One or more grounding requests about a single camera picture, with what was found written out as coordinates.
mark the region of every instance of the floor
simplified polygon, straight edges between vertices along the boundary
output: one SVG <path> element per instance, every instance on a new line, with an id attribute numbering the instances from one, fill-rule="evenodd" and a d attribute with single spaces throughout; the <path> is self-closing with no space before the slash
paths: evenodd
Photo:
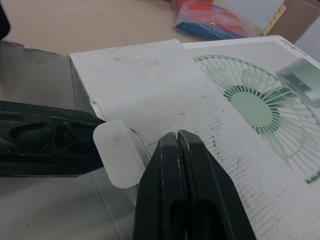
<path id="1" fill-rule="evenodd" d="M 168 39 L 198 39 L 174 29 L 163 0 L 2 0 L 11 23 L 6 41 L 68 55 Z"/>

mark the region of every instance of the corrugated cardboard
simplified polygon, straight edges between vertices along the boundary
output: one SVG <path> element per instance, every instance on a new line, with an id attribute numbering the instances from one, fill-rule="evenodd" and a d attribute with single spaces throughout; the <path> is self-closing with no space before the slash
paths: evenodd
<path id="1" fill-rule="evenodd" d="M 265 44 L 294 48 L 277 36 L 190 43 L 187 53 L 170 40 L 77 53 L 71 59 L 91 103 L 107 121 L 122 119 L 136 130 L 149 153 L 167 132 L 185 129 L 199 135 L 234 181 L 257 239 L 317 239 L 319 192 L 259 137 L 189 56 L 220 49 L 236 56 L 246 46 L 250 58 L 259 53 L 250 51 L 254 43 L 258 49 Z M 293 55 L 305 56 L 299 51 Z M 276 67 L 277 61 L 259 57 Z"/>
<path id="2" fill-rule="evenodd" d="M 6 42 L 0 100 L 94 114 L 68 56 Z M 1 240 L 131 239 L 135 206 L 104 169 L 77 178 L 1 178 L 0 189 Z"/>

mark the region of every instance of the fan grille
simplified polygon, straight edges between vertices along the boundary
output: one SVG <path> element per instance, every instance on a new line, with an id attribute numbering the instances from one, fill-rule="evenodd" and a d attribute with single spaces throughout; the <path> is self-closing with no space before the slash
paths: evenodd
<path id="1" fill-rule="evenodd" d="M 319 120 L 291 88 L 241 59 L 208 55 L 195 61 L 248 124 L 306 182 L 320 174 Z"/>

